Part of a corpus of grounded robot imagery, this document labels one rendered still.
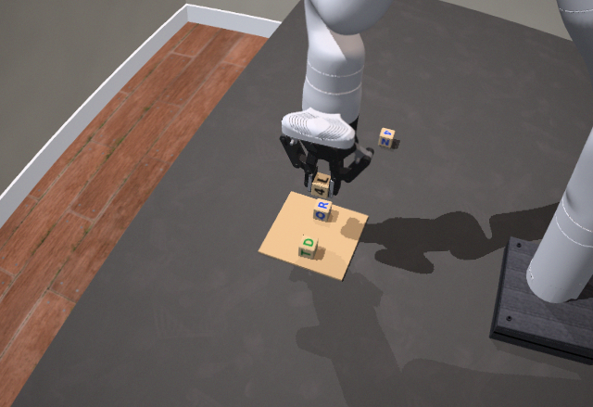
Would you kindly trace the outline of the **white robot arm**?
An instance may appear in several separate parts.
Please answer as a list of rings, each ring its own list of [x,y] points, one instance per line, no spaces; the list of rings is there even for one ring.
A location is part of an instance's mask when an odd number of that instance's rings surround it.
[[[304,1],[309,51],[303,111],[284,116],[282,132],[348,149],[355,141],[349,124],[360,113],[365,61],[360,33],[379,21],[394,0]],[[564,26],[587,65],[593,91],[593,0],[556,1]],[[562,303],[577,299],[592,274],[593,127],[526,280],[539,298]]]

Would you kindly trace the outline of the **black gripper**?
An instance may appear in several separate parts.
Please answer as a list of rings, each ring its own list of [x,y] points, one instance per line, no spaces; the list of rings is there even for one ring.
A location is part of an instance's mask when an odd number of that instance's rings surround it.
[[[324,159],[329,162],[331,179],[329,181],[328,197],[333,198],[340,189],[341,181],[351,183],[364,169],[366,169],[372,160],[374,150],[370,147],[363,148],[359,145],[356,136],[359,116],[349,124],[355,131],[354,146],[348,149],[324,146],[308,141],[300,140],[303,146],[308,150],[308,155],[300,144],[299,140],[285,134],[281,134],[280,141],[284,150],[295,168],[301,168],[305,172],[305,187],[311,192],[313,180],[317,174],[318,159]],[[344,168],[344,158],[355,153],[354,161]]]

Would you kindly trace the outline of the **beige mat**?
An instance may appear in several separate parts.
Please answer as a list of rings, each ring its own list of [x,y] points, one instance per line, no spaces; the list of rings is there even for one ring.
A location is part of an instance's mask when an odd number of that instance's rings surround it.
[[[316,201],[291,191],[259,253],[342,281],[368,216],[332,204],[328,222],[316,220]],[[319,239],[313,260],[298,256],[303,235]]]

